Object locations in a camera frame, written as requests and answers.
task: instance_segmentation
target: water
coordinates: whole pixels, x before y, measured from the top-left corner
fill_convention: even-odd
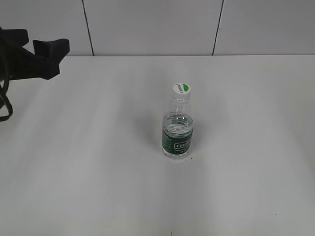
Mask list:
[[[169,112],[163,117],[163,130],[171,138],[181,139],[185,138],[192,133],[192,118],[189,115],[179,112]],[[173,159],[182,159],[188,151],[182,154],[174,155],[166,151],[162,147],[163,152]]]

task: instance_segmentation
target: green logo on cap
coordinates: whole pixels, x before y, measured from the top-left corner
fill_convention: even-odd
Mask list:
[[[184,87],[185,92],[187,92],[189,90],[188,85],[183,84],[183,87]]]

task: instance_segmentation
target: plastic bottle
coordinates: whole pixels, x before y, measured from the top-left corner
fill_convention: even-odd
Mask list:
[[[189,151],[193,131],[190,91],[187,84],[175,84],[171,102],[164,111],[162,150],[172,159],[183,159]]]

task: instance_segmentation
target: table surface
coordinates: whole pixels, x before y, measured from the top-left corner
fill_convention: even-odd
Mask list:
[[[0,123],[0,235],[313,236],[315,56],[67,57],[13,81]],[[184,162],[161,152],[191,85]]]

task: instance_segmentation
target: bottle cap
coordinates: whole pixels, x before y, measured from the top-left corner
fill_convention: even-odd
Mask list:
[[[173,86],[173,97],[178,100],[186,100],[190,98],[190,86],[188,84],[176,83]]]

